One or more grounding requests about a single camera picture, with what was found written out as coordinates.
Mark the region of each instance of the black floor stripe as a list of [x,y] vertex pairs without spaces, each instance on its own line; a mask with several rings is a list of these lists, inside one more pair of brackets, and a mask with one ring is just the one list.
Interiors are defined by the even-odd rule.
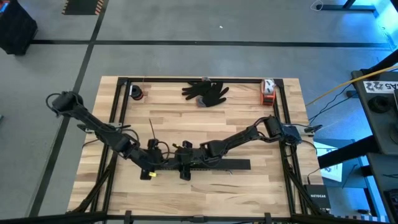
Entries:
[[[98,16],[97,23],[95,24],[95,28],[93,31],[93,34],[91,35],[90,41],[83,40],[86,43],[82,43],[81,41],[78,40],[42,40],[41,42],[48,43],[48,44],[55,44],[54,42],[62,41],[63,44],[65,44],[66,41],[70,41],[70,43],[74,44],[88,44],[86,54],[83,58],[83,62],[81,64],[79,74],[77,76],[75,86],[73,87],[73,91],[79,92],[81,83],[83,82],[83,78],[85,76],[88,62],[90,61],[91,54],[93,53],[93,48],[94,48],[94,41],[96,40],[98,36],[98,32],[100,31],[102,21],[104,19],[104,14],[106,12],[106,6],[108,5],[109,0],[104,0],[103,8],[101,11],[101,14]],[[29,217],[36,217],[39,215],[40,208],[42,206],[45,193],[47,191],[47,187],[49,186],[51,176],[55,167],[55,164],[58,159],[59,152],[61,150],[62,142],[65,137],[65,134],[67,132],[67,128],[69,125],[69,118],[63,118],[62,123],[60,125],[60,128],[58,130],[57,136],[54,140],[54,144],[52,146],[52,150],[50,153],[50,159],[45,167],[44,174],[42,177],[42,180],[40,181],[39,188],[37,189],[37,193],[34,197],[34,201],[32,202],[32,206],[29,212]]]
[[195,40],[33,40],[32,44],[93,44],[93,45],[186,45],[186,46],[248,46],[248,47],[353,47],[390,49],[388,43],[333,42],[254,42],[254,41],[195,41]]

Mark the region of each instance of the wooden tabletop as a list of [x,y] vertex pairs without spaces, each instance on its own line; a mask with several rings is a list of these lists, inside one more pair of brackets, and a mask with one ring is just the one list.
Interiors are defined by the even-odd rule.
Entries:
[[[103,122],[109,120],[117,79],[102,77],[99,85],[93,114]],[[285,78],[284,83],[292,123],[308,124],[299,80]],[[129,99],[124,124],[132,125],[143,147],[153,138],[148,118],[157,139],[167,142],[170,147],[172,143],[181,144],[187,140],[195,147],[201,142],[225,139],[262,116],[274,115],[272,107],[259,104],[260,84],[225,83],[224,87],[229,87],[225,94],[227,100],[211,108],[198,108],[195,100],[185,100],[181,89],[188,87],[187,83],[144,82],[135,85],[144,90],[144,98],[140,101]],[[120,114],[123,92],[124,89],[117,115]],[[94,134],[88,134],[86,142],[94,139]],[[311,138],[303,139],[312,142]],[[99,141],[84,147],[69,210],[77,207],[94,186],[102,149],[103,144]],[[297,147],[297,157],[306,184],[307,175],[319,168],[315,150],[304,142]],[[290,216],[277,142],[248,142],[230,150],[225,158],[250,159],[251,170],[232,170],[232,173],[193,171],[191,181],[181,180],[178,171],[158,170],[157,177],[148,181],[139,179],[141,169],[133,162],[119,158],[108,213],[124,215],[126,210],[132,210],[135,215],[263,217],[264,212],[269,212],[272,217]],[[319,171],[310,178],[312,184],[322,184]],[[98,208],[102,207],[103,194],[104,188]],[[299,210],[297,192],[295,203]]]

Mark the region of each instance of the concrete floor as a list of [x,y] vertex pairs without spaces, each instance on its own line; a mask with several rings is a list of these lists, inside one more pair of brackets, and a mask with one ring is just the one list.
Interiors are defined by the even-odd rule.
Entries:
[[[63,3],[19,0],[37,20],[36,39],[89,40],[98,16],[63,16]],[[109,0],[99,40],[238,40],[386,43],[370,13],[315,12],[312,0]],[[71,90],[87,45],[31,45],[23,57],[0,51],[0,219],[26,216],[60,119],[45,106],[53,92]],[[382,60],[390,49],[96,45],[80,88],[92,110],[102,75],[295,77],[304,100]],[[315,115],[334,95],[307,108]],[[370,134],[359,100],[317,118],[317,138],[361,139]],[[71,121],[41,215],[64,213],[85,135]]]

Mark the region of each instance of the yellow cable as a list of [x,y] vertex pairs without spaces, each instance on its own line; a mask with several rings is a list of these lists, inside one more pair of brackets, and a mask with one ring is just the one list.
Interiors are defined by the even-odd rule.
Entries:
[[364,79],[364,78],[371,77],[371,76],[380,74],[380,73],[382,73],[382,72],[386,72],[386,71],[388,71],[388,70],[397,69],[397,68],[398,68],[398,66],[391,66],[391,67],[388,67],[388,68],[385,68],[385,69],[382,69],[382,70],[378,70],[378,71],[372,72],[372,73],[370,73],[370,74],[364,75],[364,76],[362,76],[362,77],[355,78],[355,79],[353,79],[353,80],[344,82],[344,83],[342,83],[342,84],[340,84],[340,85],[334,87],[333,89],[327,91],[326,93],[320,95],[320,96],[317,97],[315,100],[313,100],[313,101],[307,103],[305,106],[309,106],[309,105],[313,104],[315,101],[319,100],[320,98],[326,96],[327,94],[329,94],[329,93],[331,93],[331,92],[337,90],[338,88],[340,88],[340,87],[342,87],[342,86],[345,86],[345,85],[354,83],[354,82],[356,82],[356,81],[360,81],[360,80],[362,80],[362,79]]

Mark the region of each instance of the black glove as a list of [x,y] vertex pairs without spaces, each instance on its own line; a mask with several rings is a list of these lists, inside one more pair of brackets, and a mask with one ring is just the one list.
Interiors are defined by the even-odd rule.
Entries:
[[211,88],[211,81],[209,79],[203,81],[203,82],[198,82],[198,83],[194,83],[194,82],[188,82],[189,85],[191,85],[192,87],[189,88],[182,88],[182,95],[188,95],[185,99],[186,100],[191,100],[192,98],[198,96],[198,95],[205,95],[205,93],[207,93],[207,91],[210,90]]
[[223,83],[217,82],[211,86],[211,88],[203,96],[198,96],[197,105],[199,107],[210,107],[218,105],[224,101],[226,98],[221,98],[226,92],[228,92],[229,87],[225,88],[223,91]]

